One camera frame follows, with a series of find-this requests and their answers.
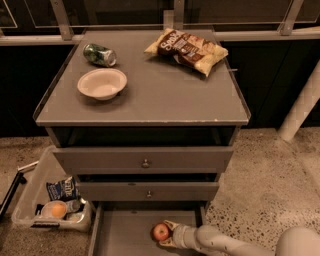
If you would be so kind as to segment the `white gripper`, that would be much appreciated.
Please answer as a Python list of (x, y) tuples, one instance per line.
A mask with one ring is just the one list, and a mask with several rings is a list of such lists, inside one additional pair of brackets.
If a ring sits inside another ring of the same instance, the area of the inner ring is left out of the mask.
[(164, 220), (163, 223), (173, 231), (173, 237), (159, 241), (162, 247), (178, 248), (178, 249), (199, 249), (199, 243), (196, 238), (197, 229), (185, 224)]

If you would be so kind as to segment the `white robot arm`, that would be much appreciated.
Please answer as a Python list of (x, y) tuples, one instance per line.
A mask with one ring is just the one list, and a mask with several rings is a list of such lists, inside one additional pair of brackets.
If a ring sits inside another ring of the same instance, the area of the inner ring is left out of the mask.
[(166, 247), (207, 256), (320, 256), (319, 99), (315, 68), (279, 129), (242, 129), (218, 195), (196, 228), (169, 221)]

